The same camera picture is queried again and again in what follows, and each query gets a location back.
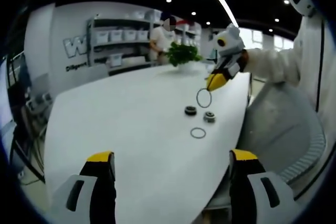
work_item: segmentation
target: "wall lettering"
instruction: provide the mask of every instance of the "wall lettering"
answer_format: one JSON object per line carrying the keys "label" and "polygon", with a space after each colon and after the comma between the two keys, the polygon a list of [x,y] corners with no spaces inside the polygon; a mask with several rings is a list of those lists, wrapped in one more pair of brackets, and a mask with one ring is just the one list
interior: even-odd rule
{"label": "wall lettering", "polygon": [[64,39],[63,46],[68,58],[73,58],[77,55],[85,55],[87,53],[86,42],[86,35]]}
{"label": "wall lettering", "polygon": [[67,67],[65,68],[65,70],[66,70],[67,72],[69,72],[69,71],[71,71],[71,70],[77,70],[77,69],[82,68],[82,67],[85,67],[85,66],[87,66],[87,65],[88,65],[87,62],[84,62],[84,63],[81,63],[81,64],[76,64],[76,65],[69,65],[69,66],[67,66]]}

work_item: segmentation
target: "white shirt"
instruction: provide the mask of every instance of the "white shirt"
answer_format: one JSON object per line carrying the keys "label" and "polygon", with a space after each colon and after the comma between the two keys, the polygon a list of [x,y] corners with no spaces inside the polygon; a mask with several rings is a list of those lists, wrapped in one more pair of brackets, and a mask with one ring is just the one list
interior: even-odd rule
{"label": "white shirt", "polygon": [[[296,85],[316,108],[321,55],[322,20],[302,18],[294,48],[274,50],[251,49],[245,71],[272,82],[287,81]],[[324,22],[324,50],[318,116],[327,148],[336,142],[336,46],[327,22]]]}
{"label": "white shirt", "polygon": [[[168,50],[171,43],[175,41],[176,34],[174,31],[167,31],[163,26],[155,27],[150,34],[150,39],[156,41],[156,46],[162,50]],[[153,49],[150,50],[151,60],[156,60],[158,53]]]}

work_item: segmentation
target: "person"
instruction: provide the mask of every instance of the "person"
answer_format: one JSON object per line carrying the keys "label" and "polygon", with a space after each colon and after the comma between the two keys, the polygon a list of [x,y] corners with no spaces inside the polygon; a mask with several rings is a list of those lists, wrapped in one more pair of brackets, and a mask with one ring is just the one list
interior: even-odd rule
{"label": "person", "polygon": [[303,17],[292,49],[243,52],[244,72],[302,90],[316,110],[330,149],[336,140],[336,48],[327,21],[312,0],[289,0]]}
{"label": "person", "polygon": [[159,65],[167,62],[165,53],[170,48],[171,43],[176,40],[175,31],[169,31],[166,26],[164,27],[164,22],[167,19],[175,20],[170,14],[163,12],[160,18],[161,26],[155,27],[150,34],[150,59],[151,61],[157,60]]}

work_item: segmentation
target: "yellow tip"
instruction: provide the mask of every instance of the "yellow tip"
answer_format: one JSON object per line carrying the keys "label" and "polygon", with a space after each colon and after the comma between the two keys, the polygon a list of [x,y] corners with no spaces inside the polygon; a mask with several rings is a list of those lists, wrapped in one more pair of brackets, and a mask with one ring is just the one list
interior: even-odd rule
{"label": "yellow tip", "polygon": [[210,74],[206,80],[206,88],[208,91],[214,91],[219,89],[220,87],[226,84],[227,80],[225,79],[224,75],[221,73]]}
{"label": "yellow tip", "polygon": [[236,160],[242,161],[242,160],[251,160],[251,159],[258,159],[256,155],[254,155],[252,152],[233,149],[232,152],[235,154]]}
{"label": "yellow tip", "polygon": [[108,162],[111,151],[96,153],[87,159],[87,162]]}

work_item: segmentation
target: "white storage bin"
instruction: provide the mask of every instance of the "white storage bin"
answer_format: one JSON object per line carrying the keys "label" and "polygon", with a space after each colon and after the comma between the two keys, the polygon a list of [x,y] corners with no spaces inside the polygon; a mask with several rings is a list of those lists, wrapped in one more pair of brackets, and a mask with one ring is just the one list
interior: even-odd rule
{"label": "white storage bin", "polygon": [[145,12],[143,11],[135,11],[133,14],[132,14],[132,17],[135,18],[135,19],[144,19],[145,18]]}
{"label": "white storage bin", "polygon": [[122,41],[122,32],[123,30],[111,30],[110,31],[111,42]]}
{"label": "white storage bin", "polygon": [[145,19],[153,22],[159,22],[161,18],[162,11],[160,10],[149,10],[145,13]]}
{"label": "white storage bin", "polygon": [[177,36],[176,37],[176,42],[180,45],[182,43],[182,37],[181,36]]}
{"label": "white storage bin", "polygon": [[111,67],[118,67],[122,64],[122,55],[123,54],[111,54],[110,55],[110,65]]}
{"label": "white storage bin", "polygon": [[136,30],[125,30],[124,31],[124,40],[125,41],[134,41],[137,37]]}
{"label": "white storage bin", "polygon": [[108,31],[96,32],[96,42],[97,44],[104,44],[109,42],[109,32]]}
{"label": "white storage bin", "polygon": [[122,64],[125,66],[143,64],[145,62],[146,62],[145,56],[127,57],[122,59]]}
{"label": "white storage bin", "polygon": [[138,31],[138,38],[137,40],[148,40],[148,32],[149,31]]}

